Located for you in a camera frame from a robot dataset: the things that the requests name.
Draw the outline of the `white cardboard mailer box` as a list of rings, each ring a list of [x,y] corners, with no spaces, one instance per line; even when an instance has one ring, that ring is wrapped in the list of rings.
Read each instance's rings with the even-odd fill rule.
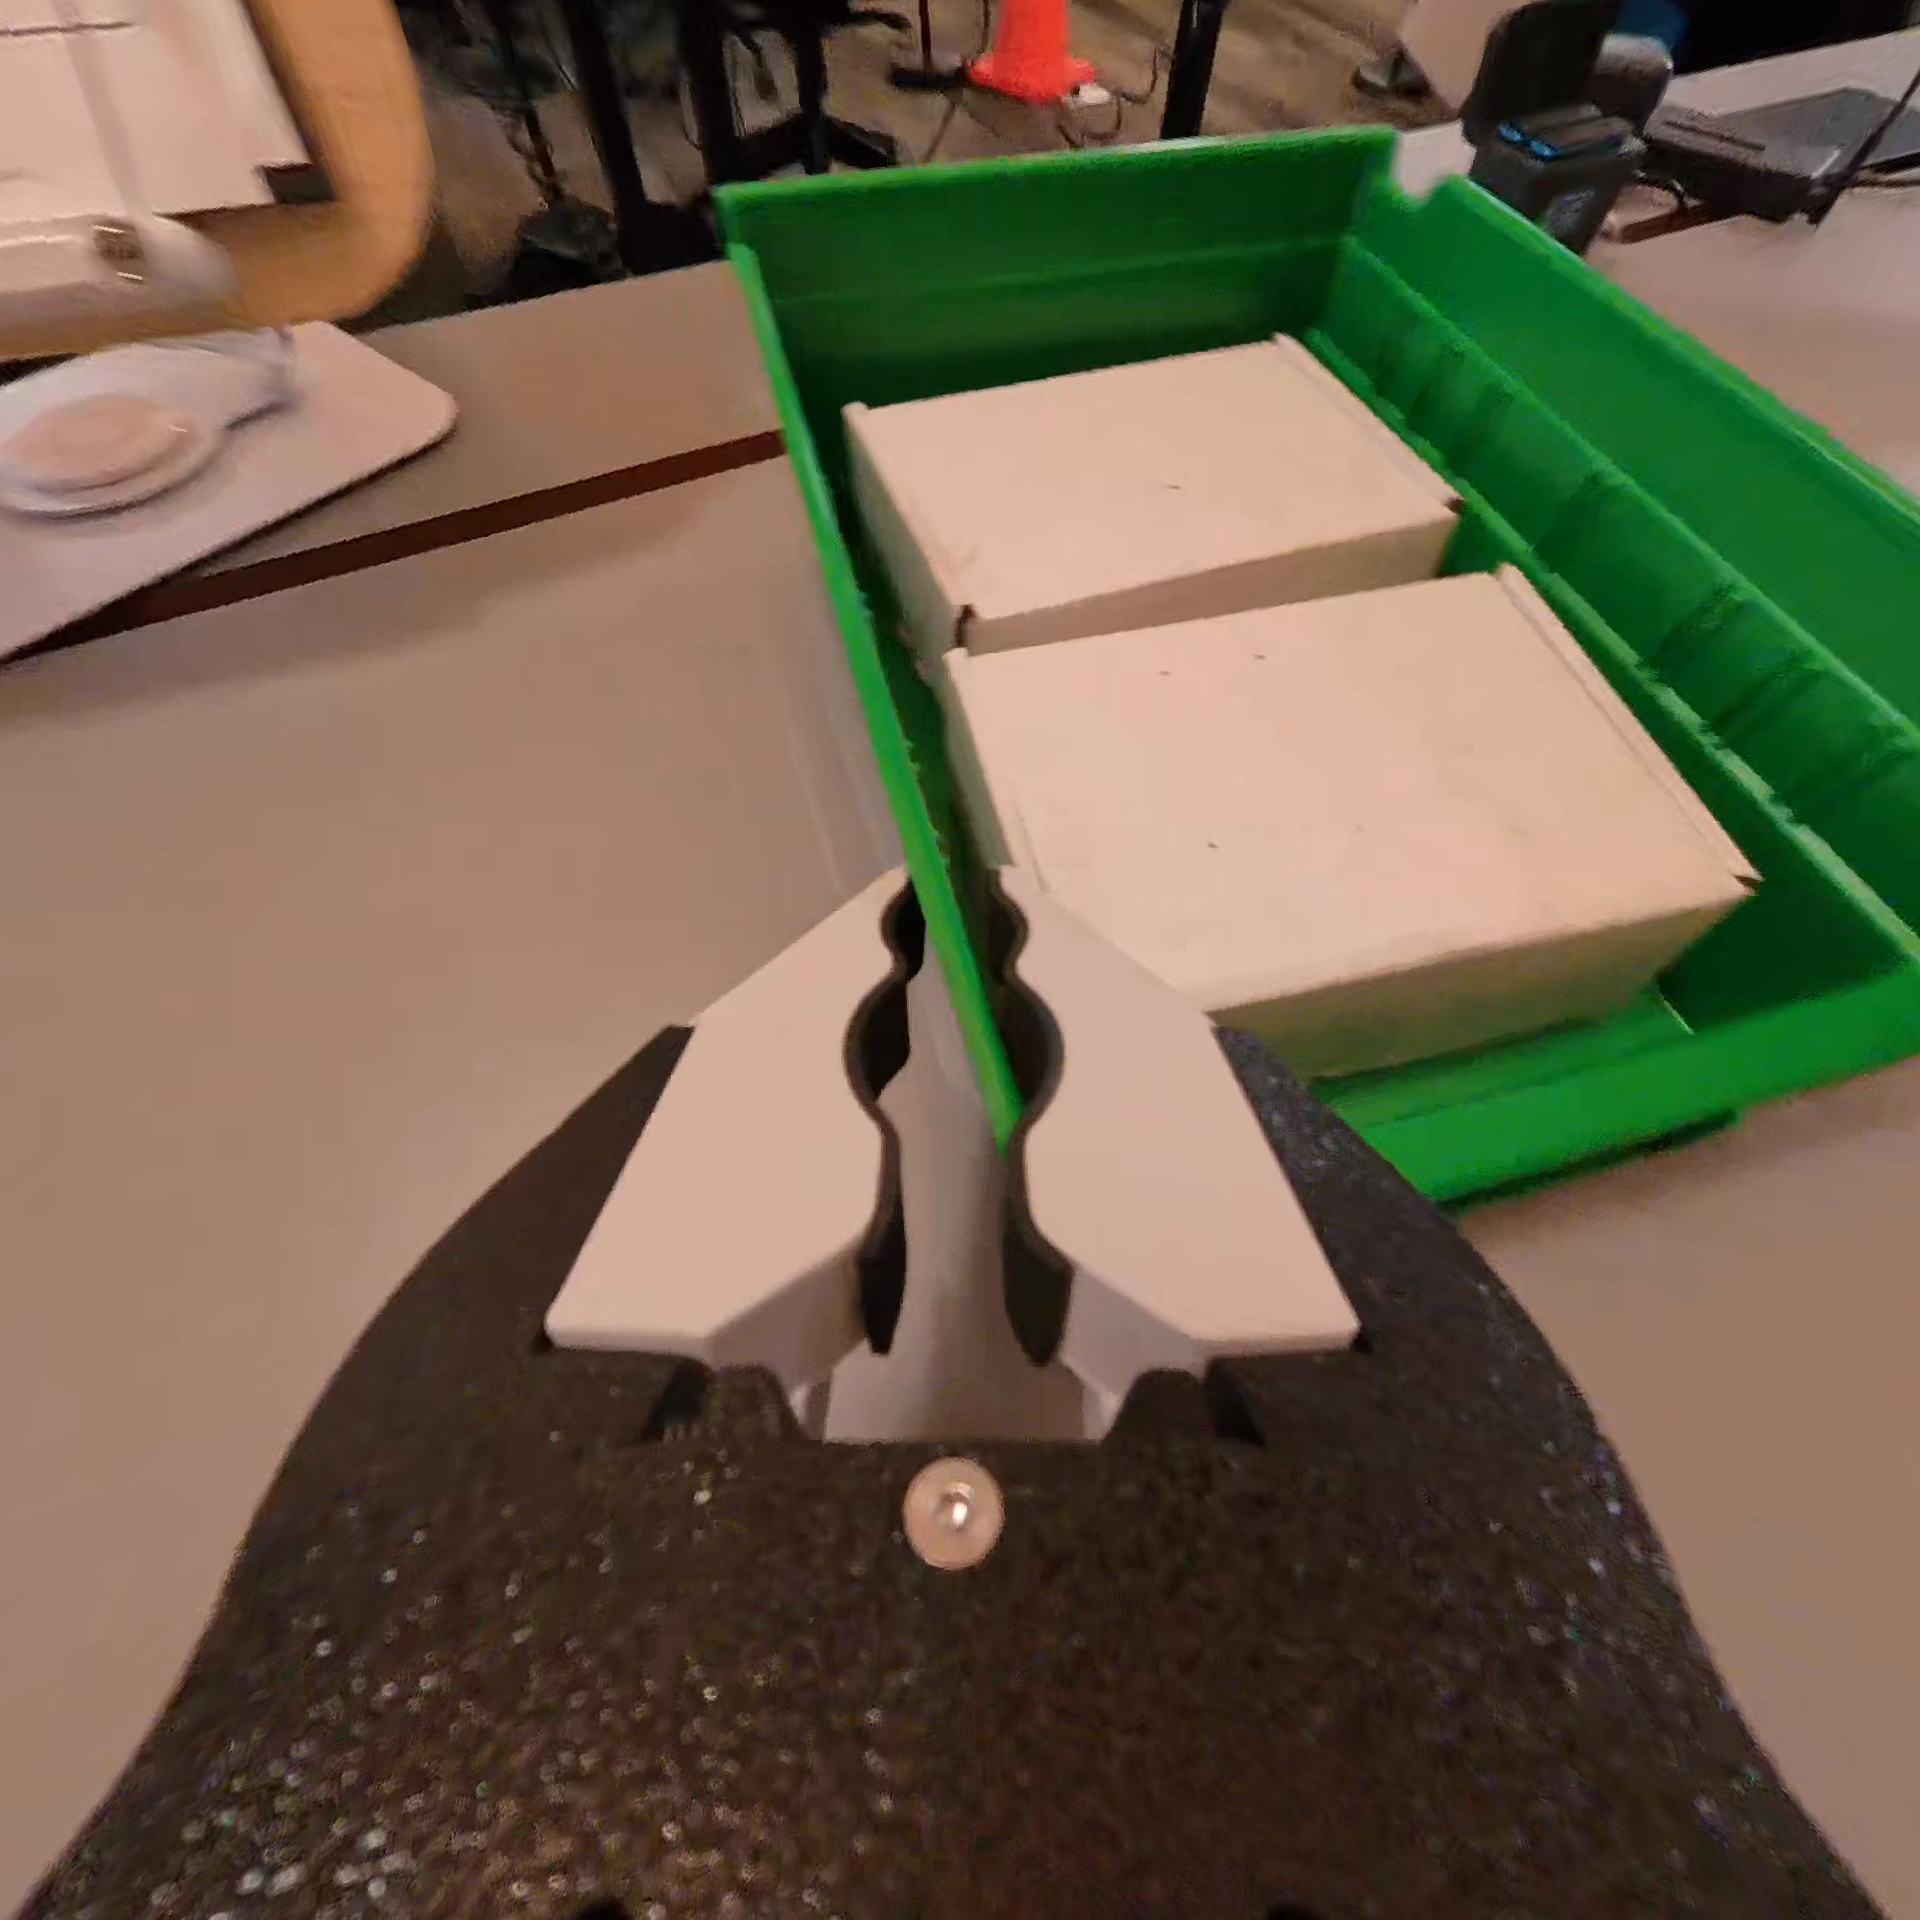
[[[1612,1018],[1763,885],[1513,565],[932,678],[983,858],[1302,1077]]]
[[[859,529],[923,671],[1413,586],[1459,493],[1299,340],[847,403]]]

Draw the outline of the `black flat electronic device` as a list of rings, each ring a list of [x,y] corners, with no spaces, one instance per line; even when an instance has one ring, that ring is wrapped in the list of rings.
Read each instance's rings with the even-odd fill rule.
[[[1918,113],[1864,87],[1734,113],[1664,105],[1644,141],[1641,175],[1681,209],[1814,225],[1860,186],[1916,180]]]

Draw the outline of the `white stand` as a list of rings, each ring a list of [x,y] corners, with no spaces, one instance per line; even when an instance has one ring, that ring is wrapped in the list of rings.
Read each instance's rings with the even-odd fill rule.
[[[216,326],[229,254],[153,213],[5,219],[3,659],[444,443],[457,403],[326,323]]]

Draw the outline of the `printed instruction sheet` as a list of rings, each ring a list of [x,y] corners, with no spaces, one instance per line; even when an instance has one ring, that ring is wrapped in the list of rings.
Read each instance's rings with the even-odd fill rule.
[[[248,2],[5,2],[3,222],[333,199]]]

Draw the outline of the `orange traffic cone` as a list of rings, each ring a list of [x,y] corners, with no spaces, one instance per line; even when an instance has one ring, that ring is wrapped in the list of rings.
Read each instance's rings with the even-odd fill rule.
[[[966,83],[1020,105],[1060,105],[1097,83],[1072,51],[1067,2],[991,2],[989,30]]]

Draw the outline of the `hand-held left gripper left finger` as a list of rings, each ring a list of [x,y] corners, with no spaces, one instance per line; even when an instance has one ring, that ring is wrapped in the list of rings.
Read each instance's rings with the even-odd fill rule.
[[[761,1370],[803,1429],[832,1375],[885,1354],[904,1297],[897,1131],[879,1093],[910,1053],[921,905],[878,876],[711,1001],[556,1300],[560,1350]]]

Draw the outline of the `green plastic bin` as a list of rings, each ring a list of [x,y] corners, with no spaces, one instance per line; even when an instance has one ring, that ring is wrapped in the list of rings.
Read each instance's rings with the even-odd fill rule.
[[[1323,1084],[1332,1113],[1465,1203],[1916,1058],[1916,499],[1479,188],[1413,199],[1391,147],[1321,127],[716,195],[996,1148],[1022,1090],[979,863],[840,412],[1272,331],[1462,482],[1462,556],[1543,588],[1763,868],[1623,1013]]]

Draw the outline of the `dark electronic device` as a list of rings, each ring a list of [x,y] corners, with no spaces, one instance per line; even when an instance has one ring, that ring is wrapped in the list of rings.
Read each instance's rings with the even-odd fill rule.
[[[1574,255],[1648,155],[1672,77],[1664,39],[1619,30],[1619,2],[1536,2],[1488,33],[1461,108],[1470,180]]]

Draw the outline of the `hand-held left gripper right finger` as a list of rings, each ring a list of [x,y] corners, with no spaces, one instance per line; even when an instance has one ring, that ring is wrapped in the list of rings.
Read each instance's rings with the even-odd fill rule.
[[[989,879],[1004,1309],[1078,1389],[1086,1439],[1148,1375],[1348,1350],[1358,1313],[1208,1015],[1029,870]]]

